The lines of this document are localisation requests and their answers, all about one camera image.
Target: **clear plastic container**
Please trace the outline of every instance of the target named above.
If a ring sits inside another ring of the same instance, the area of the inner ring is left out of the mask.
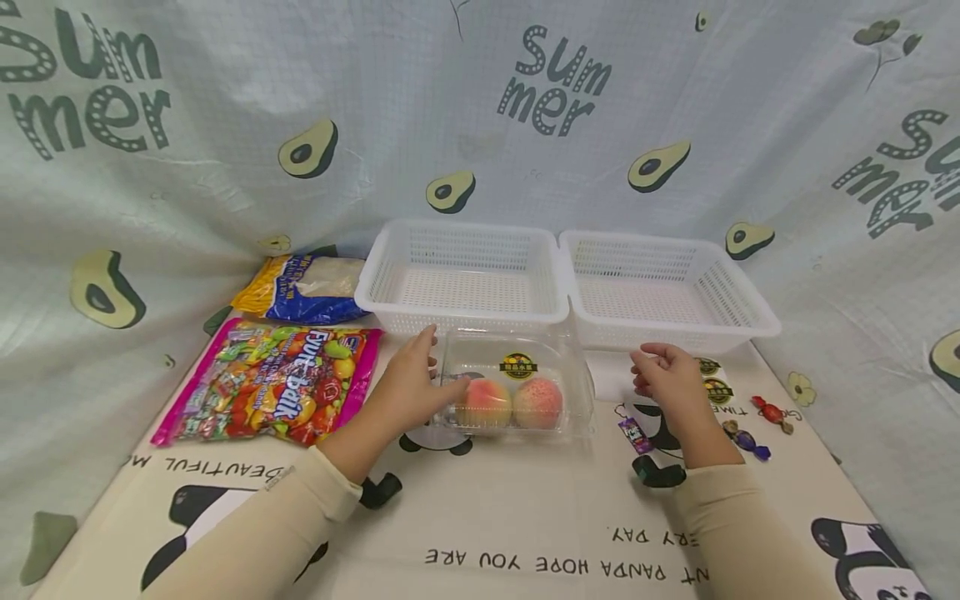
[[[444,340],[441,383],[470,377],[465,400],[431,424],[468,434],[589,432],[595,392],[576,337],[453,329]]]

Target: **rice bag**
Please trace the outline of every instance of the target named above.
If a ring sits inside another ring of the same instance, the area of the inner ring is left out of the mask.
[[[311,254],[268,258],[231,305],[258,317],[292,323],[353,321],[368,314],[353,301],[363,263]]]
[[[268,434],[311,445],[363,406],[381,334],[232,319],[151,443]]]

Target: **beige sleeve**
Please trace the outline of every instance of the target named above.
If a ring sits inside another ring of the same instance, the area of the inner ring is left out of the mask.
[[[837,588],[774,513],[746,465],[695,468],[676,491],[716,600],[835,598]]]
[[[140,597],[276,598],[359,499],[360,487],[311,447],[200,538]]]

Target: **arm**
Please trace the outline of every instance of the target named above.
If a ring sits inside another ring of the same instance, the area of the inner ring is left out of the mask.
[[[394,355],[356,417],[227,515],[141,598],[261,600],[288,589],[334,523],[353,512],[357,484],[387,445],[466,392],[466,379],[430,384],[434,330],[427,327]]]
[[[193,544],[141,598],[275,598],[359,499],[360,488],[310,448]]]
[[[684,450],[686,481],[677,488],[677,507],[700,543],[714,597],[835,597],[835,586],[774,512],[717,422],[697,360],[667,344],[640,349],[631,354],[636,392],[657,402]]]

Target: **pink peach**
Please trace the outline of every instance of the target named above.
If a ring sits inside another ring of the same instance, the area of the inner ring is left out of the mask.
[[[457,421],[465,427],[506,427],[512,412],[507,388],[492,379],[473,379],[457,404]]]
[[[564,395],[557,384],[536,377],[527,381],[514,396],[514,419],[527,429],[553,429],[564,409]]]

